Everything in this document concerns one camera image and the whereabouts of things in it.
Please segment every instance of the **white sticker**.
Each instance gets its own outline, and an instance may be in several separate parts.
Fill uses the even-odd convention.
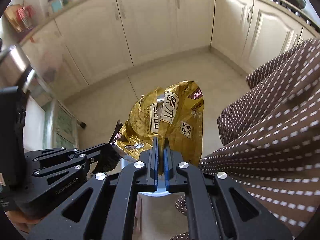
[[[179,98],[175,93],[164,93],[164,104],[161,114],[161,120],[172,124],[178,109]]]
[[[150,131],[155,134],[159,131],[158,104],[153,103],[150,106]]]
[[[191,134],[192,134],[192,126],[189,125],[188,123],[181,121],[181,129],[180,132],[182,135],[184,135],[185,137],[188,137],[189,139],[191,139]]]
[[[2,176],[2,173],[0,173],[0,184],[1,184],[2,186],[5,186],[5,182],[4,182],[4,178],[3,178],[3,176]]]

